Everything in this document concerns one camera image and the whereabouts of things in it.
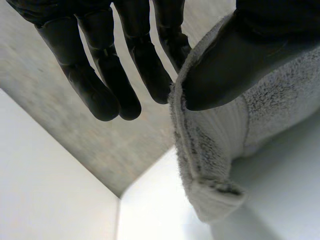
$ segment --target black finger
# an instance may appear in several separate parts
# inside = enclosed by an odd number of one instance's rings
[[[92,114],[102,121],[114,119],[119,114],[119,103],[90,67],[77,19],[74,16],[58,18],[38,27],[37,31]]]
[[[102,80],[120,103],[120,116],[125,120],[136,119],[141,104],[117,56],[112,9],[106,7],[77,18]]]
[[[182,33],[185,0],[153,0],[156,27],[163,50],[174,69],[179,72],[191,47]]]
[[[149,35],[148,0],[117,0],[126,44],[132,60],[151,97],[159,104],[168,102],[172,80],[161,63]]]
[[[42,26],[53,19],[72,16],[73,2],[66,0],[6,0],[24,19]]]

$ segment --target towel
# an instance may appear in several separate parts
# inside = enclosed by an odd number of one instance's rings
[[[202,222],[238,209],[248,191],[229,179],[232,161],[254,154],[272,136],[320,107],[320,47],[263,77],[223,106],[189,111],[182,83],[231,16],[224,17],[186,59],[169,96],[178,166],[186,196]]]

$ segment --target terry cloth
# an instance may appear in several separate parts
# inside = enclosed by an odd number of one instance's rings
[[[228,104],[189,111],[182,82],[229,17],[191,51],[169,97],[182,184],[203,222],[223,219],[247,198],[247,191],[229,180],[234,159],[254,154],[270,137],[320,107],[319,47],[266,75]]]

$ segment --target robotic hand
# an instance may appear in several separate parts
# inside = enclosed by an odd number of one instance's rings
[[[234,100],[265,75],[320,46],[318,0],[237,0],[236,11],[189,70],[186,107]]]
[[[133,120],[141,104],[130,85],[114,45],[112,0],[7,0],[33,23],[55,55],[62,71],[84,104],[99,120],[120,115]],[[149,0],[113,1],[125,41],[151,97],[166,104],[172,80],[150,38]],[[182,33],[185,0],[153,0],[161,45],[176,71],[191,47]],[[81,27],[102,81],[90,66],[80,39]]]

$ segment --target white surface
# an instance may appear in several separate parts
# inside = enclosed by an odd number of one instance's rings
[[[185,197],[169,150],[121,198],[117,240],[212,240]]]
[[[246,205],[211,226],[215,240],[320,240],[320,112],[240,159],[232,178]],[[123,195],[117,240],[212,240],[185,197],[175,150]]]
[[[212,227],[217,240],[320,240],[320,112],[232,170],[250,198]]]
[[[114,240],[119,199],[0,89],[0,240]]]

